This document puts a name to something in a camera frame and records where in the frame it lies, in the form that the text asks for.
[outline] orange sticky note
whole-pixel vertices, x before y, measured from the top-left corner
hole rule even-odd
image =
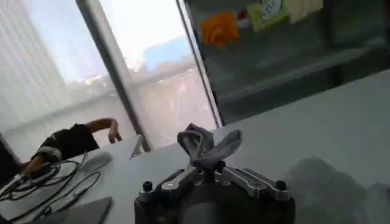
[[[223,47],[228,42],[239,38],[238,26],[232,12],[222,12],[202,23],[203,41]]]

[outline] glass door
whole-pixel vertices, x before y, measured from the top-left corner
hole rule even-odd
[[[135,135],[74,1],[0,4],[0,133],[26,162],[51,133],[113,117]],[[94,134],[103,147],[107,131]]]
[[[190,122],[220,126],[175,1],[77,3],[150,148],[174,143]]]

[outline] black device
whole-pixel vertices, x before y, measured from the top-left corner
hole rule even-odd
[[[213,173],[189,165],[155,188],[145,182],[135,223],[294,223],[295,201],[284,181],[220,164]]]

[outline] sticky note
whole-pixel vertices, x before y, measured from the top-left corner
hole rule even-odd
[[[323,8],[322,0],[284,0],[284,3],[291,24]]]

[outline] hand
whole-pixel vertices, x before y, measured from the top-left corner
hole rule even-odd
[[[118,130],[118,123],[116,120],[113,120],[111,122],[110,131],[108,132],[108,139],[110,140],[111,144],[114,144],[116,140],[122,141],[121,134],[119,134]]]
[[[37,155],[28,163],[27,167],[24,170],[24,173],[26,175],[30,175],[37,171],[42,166],[42,164],[44,164],[44,159],[41,156]]]

